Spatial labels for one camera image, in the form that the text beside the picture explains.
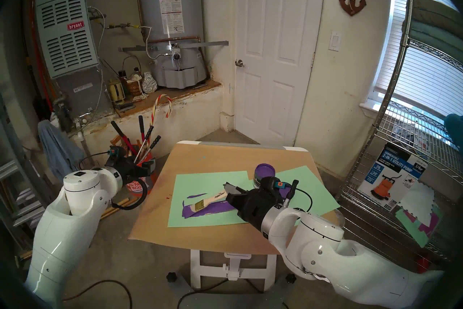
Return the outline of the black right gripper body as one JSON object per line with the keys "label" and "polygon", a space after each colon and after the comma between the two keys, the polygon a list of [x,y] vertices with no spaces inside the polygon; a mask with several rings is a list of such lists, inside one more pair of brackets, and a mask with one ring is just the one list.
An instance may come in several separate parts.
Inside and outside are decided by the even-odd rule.
{"label": "black right gripper body", "polygon": [[257,188],[244,190],[236,186],[235,208],[238,216],[259,231],[269,231],[283,210],[291,184],[276,177],[263,177]]}

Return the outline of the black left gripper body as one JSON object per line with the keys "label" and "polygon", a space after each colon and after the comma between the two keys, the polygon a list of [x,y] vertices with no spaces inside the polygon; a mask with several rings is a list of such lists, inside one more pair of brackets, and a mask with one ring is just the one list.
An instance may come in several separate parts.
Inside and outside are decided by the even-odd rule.
{"label": "black left gripper body", "polygon": [[139,179],[139,167],[137,167],[131,157],[122,157],[115,152],[110,152],[108,157],[108,167],[117,172],[114,174],[116,179],[120,179],[122,186]]}

